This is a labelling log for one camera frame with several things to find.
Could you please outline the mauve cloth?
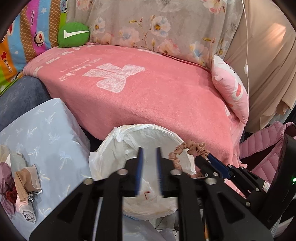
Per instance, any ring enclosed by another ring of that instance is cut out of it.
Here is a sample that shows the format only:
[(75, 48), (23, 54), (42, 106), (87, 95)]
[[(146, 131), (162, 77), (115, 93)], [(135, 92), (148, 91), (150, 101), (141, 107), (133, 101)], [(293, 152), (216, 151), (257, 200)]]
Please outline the mauve cloth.
[(1, 205), (6, 214), (12, 217), (15, 214), (17, 199), (15, 182), (11, 174), (11, 168), (7, 163), (1, 162), (0, 172)]

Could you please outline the light blue palm pillow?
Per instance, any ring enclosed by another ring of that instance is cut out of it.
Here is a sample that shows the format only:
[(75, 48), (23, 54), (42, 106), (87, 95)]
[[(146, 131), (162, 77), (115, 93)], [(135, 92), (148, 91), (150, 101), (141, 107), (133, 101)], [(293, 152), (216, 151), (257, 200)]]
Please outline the light blue palm pillow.
[(85, 178), (90, 177), (90, 142), (59, 98), (23, 114), (1, 131), (1, 144), (35, 165), (43, 192), (33, 203), (36, 222), (16, 213), (11, 221), (25, 240)]

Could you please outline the pink leopard scrunchie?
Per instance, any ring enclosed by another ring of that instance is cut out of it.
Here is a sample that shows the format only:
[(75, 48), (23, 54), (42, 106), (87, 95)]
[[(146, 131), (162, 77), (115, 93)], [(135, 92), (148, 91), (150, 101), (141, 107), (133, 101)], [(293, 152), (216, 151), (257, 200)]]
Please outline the pink leopard scrunchie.
[(180, 165), (180, 160), (178, 155), (182, 154), (182, 152), (186, 150), (187, 154), (192, 156), (202, 156), (206, 160), (210, 154), (210, 151), (206, 149), (206, 144), (204, 142), (196, 143), (192, 140), (187, 142), (183, 142), (178, 145), (173, 152), (169, 154), (169, 160), (173, 162), (175, 169), (182, 170), (182, 166)]

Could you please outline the pink quilted jacket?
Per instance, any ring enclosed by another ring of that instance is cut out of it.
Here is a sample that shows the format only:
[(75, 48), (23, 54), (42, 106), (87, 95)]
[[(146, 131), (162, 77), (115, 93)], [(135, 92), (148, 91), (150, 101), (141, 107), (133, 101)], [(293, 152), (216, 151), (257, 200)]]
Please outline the pink quilted jacket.
[(292, 122), (274, 124), (252, 134), (240, 144), (240, 161), (247, 169), (272, 183), (278, 168), (284, 135), (295, 138), (295, 124)]

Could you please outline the pink towel blanket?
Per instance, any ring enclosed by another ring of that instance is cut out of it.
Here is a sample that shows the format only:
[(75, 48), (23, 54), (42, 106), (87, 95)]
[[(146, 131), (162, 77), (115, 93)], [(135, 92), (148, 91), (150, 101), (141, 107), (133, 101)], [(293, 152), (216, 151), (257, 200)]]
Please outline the pink towel blanket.
[(23, 73), (39, 78), (99, 140), (115, 127), (155, 124), (185, 141), (204, 142), (224, 164), (241, 164), (244, 126), (199, 65), (147, 50), (87, 44), (49, 49)]

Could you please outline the beige curtain fabric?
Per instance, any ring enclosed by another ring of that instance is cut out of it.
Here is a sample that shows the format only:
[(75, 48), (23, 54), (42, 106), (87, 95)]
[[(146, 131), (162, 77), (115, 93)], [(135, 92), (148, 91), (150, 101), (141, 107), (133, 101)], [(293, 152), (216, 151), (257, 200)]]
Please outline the beige curtain fabric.
[(243, 14), (224, 58), (249, 89), (246, 131), (257, 132), (295, 104), (295, 30), (273, 1), (242, 1)]

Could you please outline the grey floral quilt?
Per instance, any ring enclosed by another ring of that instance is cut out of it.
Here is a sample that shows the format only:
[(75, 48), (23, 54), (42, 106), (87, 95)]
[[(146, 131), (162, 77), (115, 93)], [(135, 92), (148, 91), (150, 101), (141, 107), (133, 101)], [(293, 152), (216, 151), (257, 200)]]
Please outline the grey floral quilt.
[(67, 21), (90, 29), (90, 42), (142, 48), (210, 68), (223, 58), (243, 1), (68, 1)]

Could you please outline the dark blue cushion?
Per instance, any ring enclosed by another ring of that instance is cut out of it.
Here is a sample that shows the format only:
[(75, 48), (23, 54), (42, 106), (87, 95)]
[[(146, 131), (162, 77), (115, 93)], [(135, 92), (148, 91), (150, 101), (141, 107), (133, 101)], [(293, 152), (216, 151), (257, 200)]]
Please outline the dark blue cushion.
[(23, 76), (16, 81), (0, 98), (1, 130), (18, 117), (51, 99), (48, 90), (40, 79)]

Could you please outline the pink cartoon pillow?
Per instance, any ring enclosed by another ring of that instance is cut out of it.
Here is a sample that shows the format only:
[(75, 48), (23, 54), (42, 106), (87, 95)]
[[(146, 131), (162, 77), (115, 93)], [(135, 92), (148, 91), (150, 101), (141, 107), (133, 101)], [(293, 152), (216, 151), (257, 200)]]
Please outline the pink cartoon pillow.
[(228, 106), (246, 125), (249, 118), (249, 100), (240, 77), (234, 69), (222, 58), (214, 55), (212, 58), (212, 82)]

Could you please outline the trash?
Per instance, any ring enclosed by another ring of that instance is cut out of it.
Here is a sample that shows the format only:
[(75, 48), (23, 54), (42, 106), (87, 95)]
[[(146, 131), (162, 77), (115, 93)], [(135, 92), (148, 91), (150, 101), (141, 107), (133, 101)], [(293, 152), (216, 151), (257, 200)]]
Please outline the trash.
[(160, 199), (157, 191), (151, 187), (150, 183), (142, 178), (140, 190), (137, 196), (137, 201), (142, 202), (156, 202)]

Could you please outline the grey sock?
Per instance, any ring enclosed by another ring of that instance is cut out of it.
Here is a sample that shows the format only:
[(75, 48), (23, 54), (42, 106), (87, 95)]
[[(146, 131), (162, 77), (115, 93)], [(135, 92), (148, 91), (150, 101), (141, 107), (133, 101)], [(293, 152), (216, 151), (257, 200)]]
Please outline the grey sock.
[(41, 185), (38, 179), (36, 166), (27, 167), (26, 162), (19, 152), (11, 152), (6, 163), (11, 168), (11, 174), (16, 187), (16, 211), (31, 223), (36, 223), (36, 214), (33, 209), (33, 194), (40, 192)]

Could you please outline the beige stocking wad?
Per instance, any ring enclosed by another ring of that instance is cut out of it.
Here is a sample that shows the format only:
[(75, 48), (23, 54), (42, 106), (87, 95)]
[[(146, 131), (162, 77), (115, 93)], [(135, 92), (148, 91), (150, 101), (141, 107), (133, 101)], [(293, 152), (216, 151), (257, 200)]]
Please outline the beige stocking wad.
[(29, 193), (37, 193), (42, 190), (35, 165), (16, 171), (14, 180), (20, 202), (25, 201), (29, 197)]

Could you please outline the colorful monkey striped quilt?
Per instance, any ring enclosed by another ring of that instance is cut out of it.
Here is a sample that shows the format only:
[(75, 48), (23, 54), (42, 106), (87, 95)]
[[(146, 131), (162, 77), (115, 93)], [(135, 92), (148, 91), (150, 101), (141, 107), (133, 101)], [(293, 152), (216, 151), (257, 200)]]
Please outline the colorful monkey striped quilt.
[(1, 39), (1, 94), (22, 76), (24, 66), (58, 46), (69, 1), (29, 1)]

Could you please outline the green checkmark plush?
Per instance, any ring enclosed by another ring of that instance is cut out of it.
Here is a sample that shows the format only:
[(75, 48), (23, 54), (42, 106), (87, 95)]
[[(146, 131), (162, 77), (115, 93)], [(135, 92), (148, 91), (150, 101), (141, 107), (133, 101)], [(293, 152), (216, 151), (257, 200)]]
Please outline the green checkmark plush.
[(63, 25), (58, 33), (58, 47), (79, 47), (88, 42), (90, 36), (89, 28), (79, 22), (71, 22)]

